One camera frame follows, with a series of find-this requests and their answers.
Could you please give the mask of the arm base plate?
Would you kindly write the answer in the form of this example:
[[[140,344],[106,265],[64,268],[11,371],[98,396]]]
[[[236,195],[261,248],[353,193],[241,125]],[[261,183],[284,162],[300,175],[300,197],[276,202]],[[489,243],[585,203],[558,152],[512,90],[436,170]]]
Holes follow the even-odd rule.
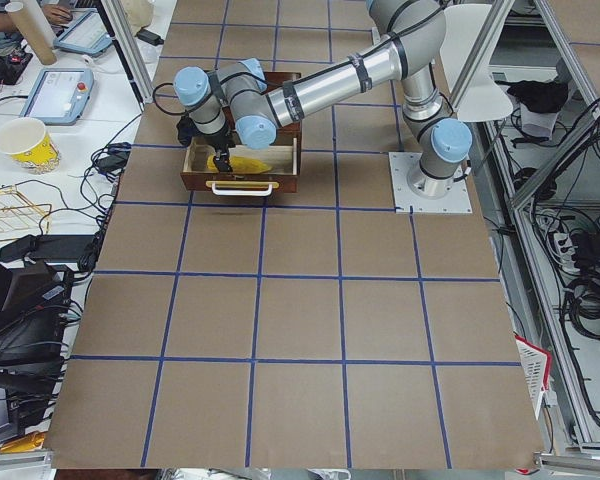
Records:
[[[461,165],[443,180],[420,169],[419,152],[390,152],[390,174],[395,211],[401,214],[469,215],[471,200]]]

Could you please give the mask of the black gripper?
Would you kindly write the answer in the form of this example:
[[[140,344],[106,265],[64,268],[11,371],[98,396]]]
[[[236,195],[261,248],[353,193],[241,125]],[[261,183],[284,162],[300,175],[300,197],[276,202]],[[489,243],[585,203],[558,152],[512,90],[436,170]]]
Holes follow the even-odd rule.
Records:
[[[196,123],[188,113],[180,117],[176,124],[177,139],[182,146],[191,145],[194,138],[203,137],[207,145],[215,150],[213,164],[220,173],[231,171],[230,151],[233,147],[233,136],[230,124],[223,112],[207,123]]]

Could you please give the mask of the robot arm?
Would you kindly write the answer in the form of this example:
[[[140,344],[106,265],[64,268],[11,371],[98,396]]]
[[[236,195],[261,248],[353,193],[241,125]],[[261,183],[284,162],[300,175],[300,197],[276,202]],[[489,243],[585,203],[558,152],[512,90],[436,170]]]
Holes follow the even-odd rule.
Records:
[[[444,8],[436,1],[369,1],[368,13],[380,33],[377,44],[339,63],[269,90],[260,62],[241,60],[206,72],[181,69],[173,88],[183,107],[178,140],[196,137],[212,148],[221,173],[234,173],[230,150],[236,139],[258,150],[274,143],[278,131],[305,117],[389,82],[402,85],[402,115],[422,154],[408,173],[410,189],[427,199],[444,197],[457,181],[472,135],[453,118],[434,83],[431,63],[446,34]]]

